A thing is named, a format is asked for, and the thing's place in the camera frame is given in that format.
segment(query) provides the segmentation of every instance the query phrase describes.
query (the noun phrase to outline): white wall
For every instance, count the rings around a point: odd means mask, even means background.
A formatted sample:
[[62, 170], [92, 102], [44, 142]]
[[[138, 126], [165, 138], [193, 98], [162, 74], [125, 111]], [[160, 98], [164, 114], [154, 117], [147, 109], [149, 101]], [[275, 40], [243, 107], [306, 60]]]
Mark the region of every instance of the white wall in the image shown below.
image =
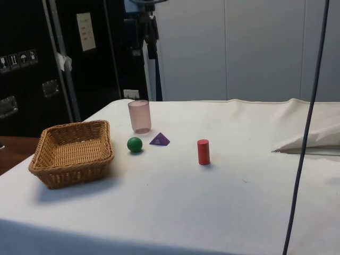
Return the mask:
[[[170, 0], [156, 9], [164, 100], [309, 100], [322, 0]], [[340, 101], [331, 0], [318, 99]]]
[[224, 0], [158, 4], [163, 100], [227, 98]]

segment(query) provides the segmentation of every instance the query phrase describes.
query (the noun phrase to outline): wooden floor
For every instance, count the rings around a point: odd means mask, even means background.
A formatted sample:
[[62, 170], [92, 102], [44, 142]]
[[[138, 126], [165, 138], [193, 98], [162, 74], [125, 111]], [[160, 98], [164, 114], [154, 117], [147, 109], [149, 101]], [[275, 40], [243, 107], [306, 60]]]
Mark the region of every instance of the wooden floor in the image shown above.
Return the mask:
[[34, 154], [38, 141], [39, 138], [0, 136], [0, 143], [5, 146], [0, 149], [0, 175]]

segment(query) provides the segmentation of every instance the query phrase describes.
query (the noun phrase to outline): purple tetrahedron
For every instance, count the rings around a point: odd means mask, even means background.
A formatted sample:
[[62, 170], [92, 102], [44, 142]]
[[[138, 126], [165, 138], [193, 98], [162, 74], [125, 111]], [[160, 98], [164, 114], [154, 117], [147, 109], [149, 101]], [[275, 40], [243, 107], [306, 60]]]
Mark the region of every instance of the purple tetrahedron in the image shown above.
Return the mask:
[[170, 143], [169, 139], [167, 139], [162, 133], [156, 135], [156, 137], [151, 141], [151, 145], [162, 145], [167, 146]]

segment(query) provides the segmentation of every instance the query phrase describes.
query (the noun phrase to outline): basket rim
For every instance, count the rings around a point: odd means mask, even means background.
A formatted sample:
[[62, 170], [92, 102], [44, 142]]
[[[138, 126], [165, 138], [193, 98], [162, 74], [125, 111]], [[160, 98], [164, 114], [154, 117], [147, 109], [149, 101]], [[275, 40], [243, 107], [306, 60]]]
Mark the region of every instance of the basket rim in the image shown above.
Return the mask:
[[[106, 157], [103, 157], [101, 159], [97, 159], [97, 160], [92, 160], [92, 161], [88, 161], [88, 162], [84, 162], [84, 163], [78, 163], [78, 164], [68, 164], [68, 165], [63, 165], [63, 166], [53, 166], [53, 167], [37, 167], [36, 163], [38, 162], [40, 153], [41, 153], [41, 149], [45, 143], [46, 137], [47, 137], [47, 132], [53, 129], [59, 129], [59, 128], [64, 128], [66, 126], [70, 126], [70, 125], [89, 125], [89, 124], [93, 124], [93, 123], [100, 123], [105, 125], [106, 127], [106, 131], [105, 131], [105, 145], [109, 147], [109, 154]], [[39, 142], [38, 142], [38, 146], [36, 149], [36, 152], [34, 153], [33, 159], [28, 167], [29, 171], [32, 174], [35, 175], [46, 175], [46, 174], [51, 174], [51, 173], [61, 173], [61, 172], [69, 172], [73, 169], [76, 168], [84, 168], [84, 167], [89, 167], [92, 165], [105, 165], [107, 163], [109, 163], [113, 158], [114, 158], [114, 153], [113, 153], [113, 148], [112, 148], [112, 144], [111, 144], [111, 138], [110, 138], [110, 124], [108, 121], [106, 120], [96, 120], [96, 121], [88, 121], [88, 122], [74, 122], [74, 123], [69, 123], [69, 124], [63, 124], [63, 125], [56, 125], [56, 126], [52, 126], [49, 127], [47, 129], [44, 129], [41, 133]]]

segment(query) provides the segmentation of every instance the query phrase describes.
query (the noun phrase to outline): wicker basket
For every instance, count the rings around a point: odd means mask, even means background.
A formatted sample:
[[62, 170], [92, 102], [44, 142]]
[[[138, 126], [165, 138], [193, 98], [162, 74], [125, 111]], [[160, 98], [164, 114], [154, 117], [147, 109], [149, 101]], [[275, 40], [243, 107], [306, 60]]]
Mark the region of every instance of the wicker basket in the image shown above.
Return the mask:
[[29, 171], [59, 189], [105, 177], [112, 159], [107, 121], [71, 123], [43, 130]]

